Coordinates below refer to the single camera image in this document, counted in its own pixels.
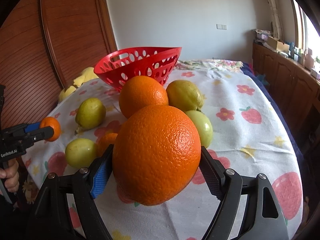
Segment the left hand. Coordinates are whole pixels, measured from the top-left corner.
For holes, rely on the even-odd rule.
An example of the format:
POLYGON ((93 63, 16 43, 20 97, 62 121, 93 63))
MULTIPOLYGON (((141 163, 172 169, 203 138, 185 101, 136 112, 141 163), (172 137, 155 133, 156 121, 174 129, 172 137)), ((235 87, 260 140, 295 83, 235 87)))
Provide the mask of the left hand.
POLYGON ((16 159, 8 161, 8 167, 5 169, 1 168, 1 179, 5 179, 4 186, 11 192, 15 193, 19 187, 19 173, 18 173, 18 162, 16 159))

